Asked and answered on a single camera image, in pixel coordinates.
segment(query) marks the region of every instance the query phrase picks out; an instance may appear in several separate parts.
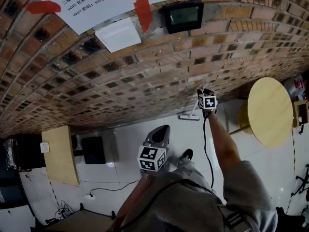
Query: round wooden table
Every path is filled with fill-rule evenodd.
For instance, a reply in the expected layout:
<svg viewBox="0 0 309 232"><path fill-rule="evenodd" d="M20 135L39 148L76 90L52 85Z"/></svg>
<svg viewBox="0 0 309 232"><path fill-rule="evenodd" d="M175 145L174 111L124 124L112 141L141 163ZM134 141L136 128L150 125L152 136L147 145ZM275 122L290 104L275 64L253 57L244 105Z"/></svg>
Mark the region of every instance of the round wooden table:
<svg viewBox="0 0 309 232"><path fill-rule="evenodd" d="M250 91L247 111L249 125L241 131L251 128L257 140L267 147L279 146L287 139L292 129L293 107L280 82L269 77L259 79Z"/></svg>

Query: curved brick wall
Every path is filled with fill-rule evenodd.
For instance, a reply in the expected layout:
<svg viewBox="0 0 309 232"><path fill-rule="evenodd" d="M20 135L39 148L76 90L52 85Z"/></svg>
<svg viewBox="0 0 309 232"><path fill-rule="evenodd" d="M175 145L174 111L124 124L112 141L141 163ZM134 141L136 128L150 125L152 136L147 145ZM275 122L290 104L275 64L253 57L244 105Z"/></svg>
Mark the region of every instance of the curved brick wall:
<svg viewBox="0 0 309 232"><path fill-rule="evenodd" d="M203 27L172 35L158 9L175 0L153 4L142 43L115 53L92 30L77 35L55 14L25 12L28 1L0 0L1 137L171 115L193 105L201 84L223 101L258 78L308 68L309 0L202 0Z"/></svg>

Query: white box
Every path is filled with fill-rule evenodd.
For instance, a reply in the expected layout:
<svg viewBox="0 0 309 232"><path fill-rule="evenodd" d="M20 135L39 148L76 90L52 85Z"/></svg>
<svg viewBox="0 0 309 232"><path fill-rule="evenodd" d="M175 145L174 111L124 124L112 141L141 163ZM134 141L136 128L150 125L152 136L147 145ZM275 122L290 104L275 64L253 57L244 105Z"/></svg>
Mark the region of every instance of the white box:
<svg viewBox="0 0 309 232"><path fill-rule="evenodd" d="M96 36L110 52L141 43L130 17L96 30Z"/></svg>
<svg viewBox="0 0 309 232"><path fill-rule="evenodd" d="M199 95L199 107L201 109L216 109L217 108L217 97L216 96L204 96Z"/></svg>
<svg viewBox="0 0 309 232"><path fill-rule="evenodd" d="M157 172L167 160L166 149L140 146L137 160L140 169Z"/></svg>

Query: tripod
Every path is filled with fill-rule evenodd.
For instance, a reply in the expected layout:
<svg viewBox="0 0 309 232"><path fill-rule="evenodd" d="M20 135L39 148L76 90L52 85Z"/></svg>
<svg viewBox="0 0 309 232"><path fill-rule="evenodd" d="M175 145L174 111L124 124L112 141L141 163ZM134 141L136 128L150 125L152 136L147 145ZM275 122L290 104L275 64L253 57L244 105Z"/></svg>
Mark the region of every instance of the tripod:
<svg viewBox="0 0 309 232"><path fill-rule="evenodd" d="M295 196L298 192L299 194L301 194L302 192L304 192L305 190L307 190L307 195L306 195L306 200L309 201L309 187L308 188L305 188L306 187L306 184L309 184L309 164L306 164L306 167L307 167L307 171L306 171L306 176L305 178L301 178L299 176L296 176L296 180L300 179L303 183L301 184L301 186L298 188L298 190L294 193L291 194L291 196Z"/></svg>

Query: cable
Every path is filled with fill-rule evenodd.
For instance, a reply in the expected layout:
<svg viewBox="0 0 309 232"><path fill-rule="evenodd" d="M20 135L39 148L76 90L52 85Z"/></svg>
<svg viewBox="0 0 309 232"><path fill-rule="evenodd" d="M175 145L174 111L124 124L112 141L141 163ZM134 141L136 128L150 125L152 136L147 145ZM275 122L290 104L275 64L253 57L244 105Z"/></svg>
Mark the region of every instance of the cable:
<svg viewBox="0 0 309 232"><path fill-rule="evenodd" d="M208 159L208 162L209 162L209 165L211 167L211 177L212 177L212 181L211 181L211 188L213 187L213 169L212 169L212 165L211 165L211 160L209 159L208 157L208 154L207 154L207 151L206 151L206 133L205 133L205 123L206 123L206 119L209 117L209 115L206 115L205 118L204 118L204 124L203 124L203 131L204 131L204 151L205 151L205 154L206 154L206 157Z"/></svg>
<svg viewBox="0 0 309 232"><path fill-rule="evenodd" d="M100 189L100 190L106 190L106 191L120 191L120 190L126 188L128 185L131 185L131 184L136 183L136 182L139 182L139 180L133 181L133 182L127 184L126 186L124 186L123 188L120 188L120 189L117 189L117 190L110 190L110 189L105 189L105 188L95 188L95 189L92 189L92 190L90 191L89 195L92 197L91 192L92 192L92 191L95 191L95 190L98 190L98 189Z"/></svg>
<svg viewBox="0 0 309 232"><path fill-rule="evenodd" d="M60 220L62 220L62 219L64 219L64 218L68 217L69 215L72 215L72 214L75 213L75 211L72 209L72 207L71 207L70 205L68 205L67 203L65 203L65 201L61 200L61 201L60 201L60 204L61 204L61 208L59 208L59 209L56 211L56 213L55 213L55 215L54 215L54 218L55 218L55 219L60 219Z"/></svg>
<svg viewBox="0 0 309 232"><path fill-rule="evenodd" d="M169 183L168 185L166 185L165 187L163 187L162 189L160 189L153 197L152 199L149 201L149 203L145 206L145 208L130 222L128 222L127 224L125 224L124 226L120 227L119 229L114 229L113 232L120 232L122 230L125 230L126 228L130 227L131 225L133 225L134 223L136 223L139 219L141 219L146 212L150 209L151 205L155 202L155 200L157 199L157 197L166 189L170 188L171 186L177 184L177 183L184 183L184 184L189 184L193 187L197 187L197 188L201 188L205 191L208 191L209 193L215 195L212 191L210 191L209 189L200 186L199 184L193 182L192 180L189 179L180 179L180 180L176 180L172 183Z"/></svg>

